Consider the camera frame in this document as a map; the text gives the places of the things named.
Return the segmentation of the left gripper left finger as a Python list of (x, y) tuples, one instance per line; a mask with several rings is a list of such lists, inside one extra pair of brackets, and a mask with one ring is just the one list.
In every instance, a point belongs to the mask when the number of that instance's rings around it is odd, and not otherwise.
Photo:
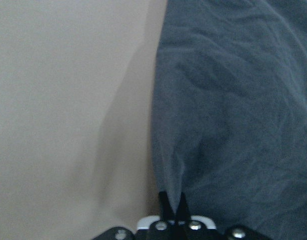
[(116, 226), (109, 228), (95, 240), (170, 240), (172, 239), (172, 228), (175, 214), (165, 191), (158, 194), (160, 214), (150, 215), (139, 220), (137, 230), (131, 230)]

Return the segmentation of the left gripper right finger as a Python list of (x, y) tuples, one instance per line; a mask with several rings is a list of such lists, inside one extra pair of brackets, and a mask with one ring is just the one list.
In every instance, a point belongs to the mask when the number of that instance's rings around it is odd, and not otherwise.
[(202, 220), (194, 219), (190, 215), (186, 196), (181, 193), (172, 227), (173, 240), (267, 240), (268, 238), (244, 225), (234, 225), (224, 233), (218, 232), (216, 227), (208, 227)]

